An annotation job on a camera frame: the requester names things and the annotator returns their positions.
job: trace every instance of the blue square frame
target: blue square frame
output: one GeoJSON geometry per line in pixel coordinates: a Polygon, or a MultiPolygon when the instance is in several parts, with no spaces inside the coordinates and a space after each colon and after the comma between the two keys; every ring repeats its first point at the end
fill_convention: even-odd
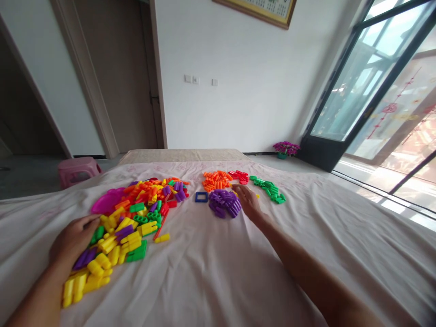
{"type": "Polygon", "coordinates": [[[207,202],[207,201],[208,201],[208,196],[209,196],[209,195],[208,195],[207,192],[197,192],[197,193],[195,194],[195,202],[207,202]],[[205,198],[204,200],[201,200],[201,199],[198,198],[199,195],[205,195],[206,198],[205,198]]]}

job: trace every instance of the floor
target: floor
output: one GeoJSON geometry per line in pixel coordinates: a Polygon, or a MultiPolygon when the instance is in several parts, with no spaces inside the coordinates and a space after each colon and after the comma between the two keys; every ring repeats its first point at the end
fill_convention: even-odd
{"type": "MultiPolygon", "coordinates": [[[[120,154],[111,160],[98,160],[99,166],[107,171],[115,167],[123,155],[120,154]]],[[[410,209],[408,207],[410,204],[398,204],[367,188],[351,183],[332,173],[327,173],[296,158],[280,160],[275,155],[249,156],[249,158],[260,164],[283,171],[317,173],[352,192],[436,231],[436,219],[430,219],[426,215],[410,209]]],[[[0,159],[0,167],[11,168],[10,171],[0,171],[0,200],[59,191],[57,166],[63,159],[60,156],[12,156],[0,159]]]]}
{"type": "MultiPolygon", "coordinates": [[[[385,192],[392,190],[406,176],[391,169],[371,166],[347,157],[342,157],[334,170],[385,192]]],[[[412,177],[395,195],[436,211],[436,184],[430,181],[412,177]]]]}
{"type": "MultiPolygon", "coordinates": [[[[124,154],[97,160],[102,170],[115,167],[124,154]]],[[[0,159],[0,200],[60,191],[57,167],[64,156],[11,156],[0,159]]]]}

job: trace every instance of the plastic stool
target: plastic stool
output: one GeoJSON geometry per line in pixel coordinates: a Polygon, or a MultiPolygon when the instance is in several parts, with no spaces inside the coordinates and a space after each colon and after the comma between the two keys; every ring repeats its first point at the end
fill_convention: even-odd
{"type": "Polygon", "coordinates": [[[60,186],[69,188],[101,174],[97,161],[92,157],[82,157],[62,161],[58,166],[60,186]]]}

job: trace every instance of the picture frame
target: picture frame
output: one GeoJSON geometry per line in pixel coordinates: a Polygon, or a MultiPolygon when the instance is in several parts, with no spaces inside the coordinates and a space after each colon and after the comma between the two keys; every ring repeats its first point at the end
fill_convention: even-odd
{"type": "Polygon", "coordinates": [[[297,0],[212,0],[267,23],[289,29],[297,0]]]}

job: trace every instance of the pile of toy blocks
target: pile of toy blocks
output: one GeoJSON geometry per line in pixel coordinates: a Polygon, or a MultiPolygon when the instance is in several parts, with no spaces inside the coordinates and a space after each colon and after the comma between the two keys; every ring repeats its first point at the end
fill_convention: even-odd
{"type": "Polygon", "coordinates": [[[144,237],[154,234],[155,243],[169,240],[169,234],[159,237],[159,233],[169,209],[189,197],[186,185],[189,183],[178,178],[162,181],[152,178],[132,182],[125,188],[125,196],[113,207],[113,212],[100,216],[101,226],[74,264],[64,284],[62,306],[68,307],[84,294],[109,283],[112,267],[144,259],[147,251],[144,237]]]}
{"type": "Polygon", "coordinates": [[[209,207],[215,212],[215,216],[222,219],[226,216],[225,210],[232,218],[236,218],[242,208],[238,197],[233,192],[222,189],[216,189],[210,193],[209,207]]]}
{"type": "Polygon", "coordinates": [[[282,204],[286,201],[283,194],[278,195],[278,187],[276,187],[273,182],[264,181],[256,176],[250,176],[250,180],[254,182],[254,185],[261,187],[275,203],[282,204]]]}
{"type": "Polygon", "coordinates": [[[229,181],[233,178],[226,172],[218,170],[213,173],[205,172],[203,176],[206,178],[202,184],[207,192],[211,192],[215,189],[222,189],[230,187],[229,181]]]}
{"type": "Polygon", "coordinates": [[[239,184],[247,185],[248,184],[248,174],[242,171],[229,171],[228,173],[233,179],[239,179],[239,184]]]}

